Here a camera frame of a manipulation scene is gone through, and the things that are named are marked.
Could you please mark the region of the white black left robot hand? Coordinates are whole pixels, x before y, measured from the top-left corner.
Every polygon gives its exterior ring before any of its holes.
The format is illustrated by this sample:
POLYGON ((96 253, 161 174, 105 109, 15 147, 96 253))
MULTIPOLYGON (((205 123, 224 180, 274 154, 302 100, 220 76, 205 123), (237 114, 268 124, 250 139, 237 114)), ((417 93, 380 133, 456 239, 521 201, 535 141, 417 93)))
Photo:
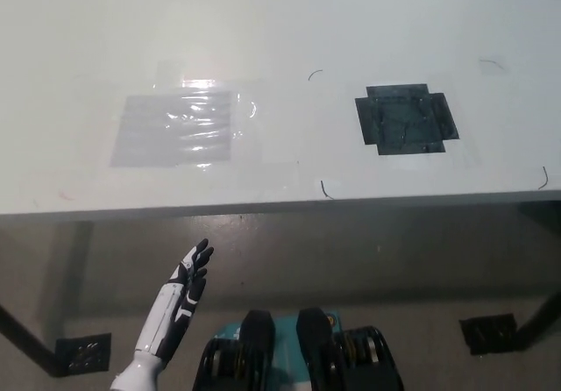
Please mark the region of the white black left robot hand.
POLYGON ((214 248, 205 238, 191 248, 161 287, 135 350, 168 363, 182 341, 206 286, 206 265, 214 248))

